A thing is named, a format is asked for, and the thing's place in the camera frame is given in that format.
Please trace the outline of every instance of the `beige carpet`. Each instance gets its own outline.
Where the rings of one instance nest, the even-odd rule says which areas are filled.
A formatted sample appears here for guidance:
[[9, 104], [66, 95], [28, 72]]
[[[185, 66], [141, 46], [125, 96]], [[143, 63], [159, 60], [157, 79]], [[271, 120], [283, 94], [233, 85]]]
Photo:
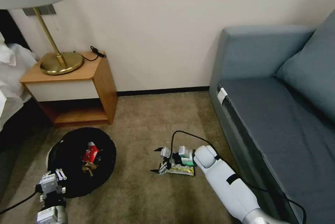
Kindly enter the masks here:
[[[209, 140], [230, 163], [233, 158], [207, 92], [120, 97], [113, 125], [93, 126], [115, 142], [117, 160], [109, 180], [90, 195], [67, 200], [69, 223], [235, 223], [196, 168], [196, 176], [156, 175], [157, 147], [169, 145], [175, 130]], [[26, 140], [17, 159], [1, 208], [33, 192], [46, 171], [47, 151], [75, 127], [50, 129]], [[178, 133], [174, 149], [197, 148], [200, 140]], [[7, 212], [0, 223], [35, 223], [43, 206], [35, 196]]]

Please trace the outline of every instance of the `black baseboard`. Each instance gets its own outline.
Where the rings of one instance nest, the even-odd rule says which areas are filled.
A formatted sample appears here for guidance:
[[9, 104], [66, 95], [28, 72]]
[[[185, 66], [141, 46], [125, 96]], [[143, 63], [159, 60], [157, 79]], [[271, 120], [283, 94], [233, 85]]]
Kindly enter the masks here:
[[158, 89], [158, 90], [118, 91], [117, 95], [118, 97], [122, 97], [122, 96], [151, 95], [151, 94], [208, 91], [208, 90], [209, 86], [198, 86], [198, 87], [184, 87], [184, 88]]

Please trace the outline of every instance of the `white drawer panel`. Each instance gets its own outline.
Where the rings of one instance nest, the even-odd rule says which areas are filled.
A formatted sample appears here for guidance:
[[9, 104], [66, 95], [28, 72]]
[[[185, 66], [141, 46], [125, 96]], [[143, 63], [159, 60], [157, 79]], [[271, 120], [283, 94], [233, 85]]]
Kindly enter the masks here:
[[25, 84], [37, 101], [98, 98], [92, 80]]

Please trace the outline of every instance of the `sofa armrest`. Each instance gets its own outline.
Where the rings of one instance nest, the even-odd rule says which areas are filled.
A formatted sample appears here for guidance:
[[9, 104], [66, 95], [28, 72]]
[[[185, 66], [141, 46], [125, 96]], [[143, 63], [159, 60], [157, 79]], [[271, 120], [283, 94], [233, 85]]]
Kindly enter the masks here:
[[239, 26], [222, 31], [210, 85], [219, 79], [269, 77], [299, 52], [314, 29], [301, 25]]

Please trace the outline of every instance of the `wooden nightstand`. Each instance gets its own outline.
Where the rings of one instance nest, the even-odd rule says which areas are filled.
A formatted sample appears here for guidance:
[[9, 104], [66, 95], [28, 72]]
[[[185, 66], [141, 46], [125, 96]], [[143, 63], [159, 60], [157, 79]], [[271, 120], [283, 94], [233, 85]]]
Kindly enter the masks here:
[[[80, 52], [94, 59], [93, 52]], [[118, 97], [107, 58], [87, 61], [73, 72], [50, 76], [37, 62], [20, 82], [55, 126], [112, 124]]]

